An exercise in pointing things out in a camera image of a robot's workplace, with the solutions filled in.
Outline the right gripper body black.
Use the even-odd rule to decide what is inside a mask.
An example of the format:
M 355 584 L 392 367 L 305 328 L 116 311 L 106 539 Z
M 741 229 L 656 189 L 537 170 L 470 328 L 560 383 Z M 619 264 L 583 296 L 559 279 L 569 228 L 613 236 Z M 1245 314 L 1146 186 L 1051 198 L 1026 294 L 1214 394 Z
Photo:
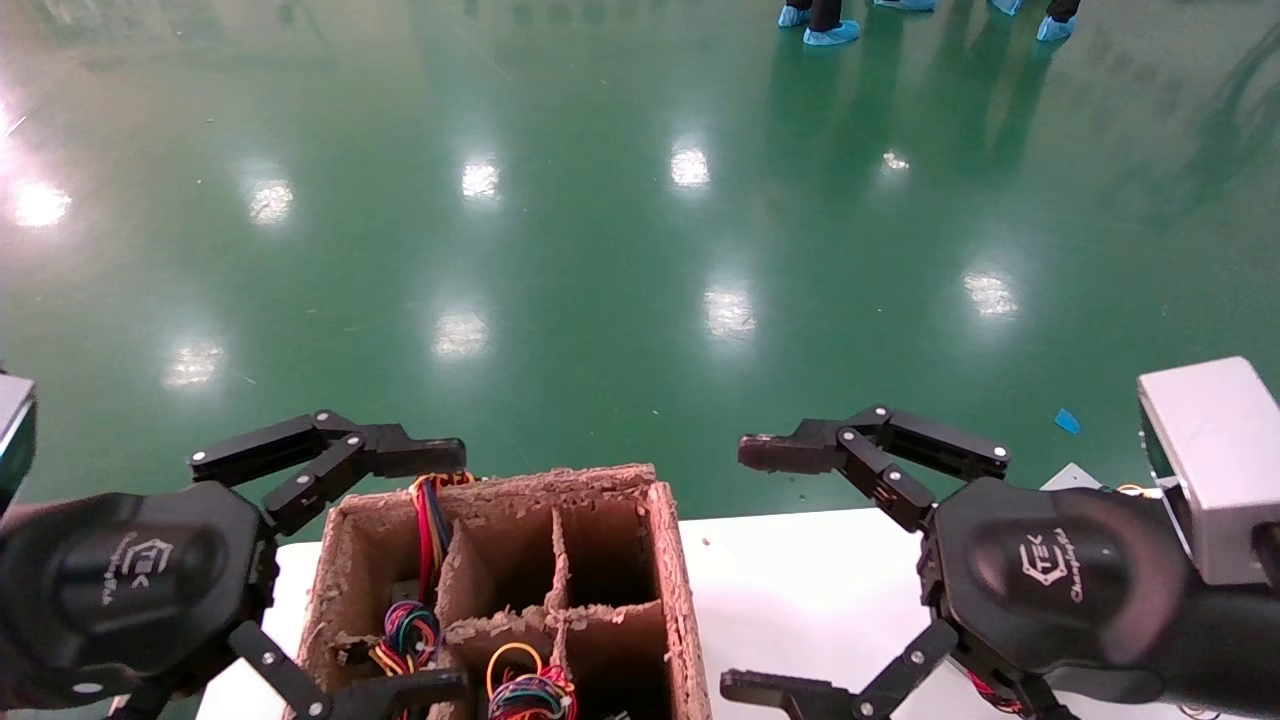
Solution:
M 1204 583 L 1155 500 L 983 479 L 933 510 L 922 550 L 957 660 L 1002 692 L 1039 678 L 1116 705 L 1277 715 L 1277 596 Z

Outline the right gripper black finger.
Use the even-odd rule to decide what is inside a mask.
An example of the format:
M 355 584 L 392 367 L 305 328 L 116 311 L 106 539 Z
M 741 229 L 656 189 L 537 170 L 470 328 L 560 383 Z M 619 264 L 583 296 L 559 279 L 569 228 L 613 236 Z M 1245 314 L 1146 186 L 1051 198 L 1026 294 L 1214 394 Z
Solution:
M 838 473 L 908 532 L 923 532 L 934 495 L 904 462 L 965 483 L 1004 479 L 1007 447 L 955 427 L 895 410 L 869 406 L 844 420 L 804 419 L 787 436 L 745 434 L 739 462 L 767 473 Z
M 959 641 L 950 623 L 933 620 L 859 692 L 829 682 L 730 669 L 719 675 L 719 694 L 742 705 L 778 708 L 790 719 L 891 719 Z

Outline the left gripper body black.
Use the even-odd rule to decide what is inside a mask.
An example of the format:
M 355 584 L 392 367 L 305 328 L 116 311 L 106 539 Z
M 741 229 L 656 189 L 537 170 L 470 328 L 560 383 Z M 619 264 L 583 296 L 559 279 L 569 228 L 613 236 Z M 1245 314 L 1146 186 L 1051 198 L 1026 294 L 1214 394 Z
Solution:
M 3 519 L 3 708 L 59 710 L 137 691 L 191 694 L 260 623 L 275 532 L 233 489 L 105 493 Z

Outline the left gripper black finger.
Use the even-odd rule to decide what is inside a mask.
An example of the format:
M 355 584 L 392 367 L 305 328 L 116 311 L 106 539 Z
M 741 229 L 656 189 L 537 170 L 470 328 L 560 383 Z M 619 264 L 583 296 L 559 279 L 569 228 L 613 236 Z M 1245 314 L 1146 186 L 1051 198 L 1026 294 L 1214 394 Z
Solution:
M 466 468 L 462 439 L 415 439 L 396 423 L 360 424 L 319 410 L 251 430 L 192 454 L 195 480 L 237 487 L 292 470 L 262 500 L 279 536 L 293 536 L 365 477 L 452 474 Z
M 396 719 L 470 692 L 465 673 L 445 669 L 365 679 L 328 694 L 257 623 L 239 624 L 229 633 L 228 646 L 275 691 L 294 719 Z

